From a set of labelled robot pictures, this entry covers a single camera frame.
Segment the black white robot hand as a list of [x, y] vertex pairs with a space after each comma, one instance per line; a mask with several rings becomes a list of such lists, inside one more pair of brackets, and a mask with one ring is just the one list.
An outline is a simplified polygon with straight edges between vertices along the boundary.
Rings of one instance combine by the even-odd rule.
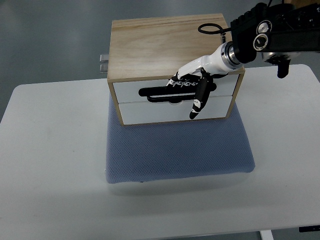
[[240, 69], [243, 64], [236, 58], [231, 41], [220, 45], [211, 55], [199, 57], [178, 69], [168, 83], [168, 88], [196, 87], [195, 97], [189, 118], [193, 120], [205, 107], [210, 87], [217, 76], [226, 76]]

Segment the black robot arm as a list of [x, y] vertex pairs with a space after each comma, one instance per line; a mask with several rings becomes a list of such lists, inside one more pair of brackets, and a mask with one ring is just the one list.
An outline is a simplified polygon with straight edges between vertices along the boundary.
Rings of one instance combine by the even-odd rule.
[[289, 73], [291, 59], [300, 52], [320, 50], [320, 4], [296, 8], [291, 3], [277, 5], [258, 3], [234, 19], [229, 28], [215, 23], [198, 27], [203, 34], [223, 36], [231, 32], [232, 41], [222, 38], [221, 59], [235, 69], [255, 60], [261, 53], [263, 61], [278, 67], [277, 76]]

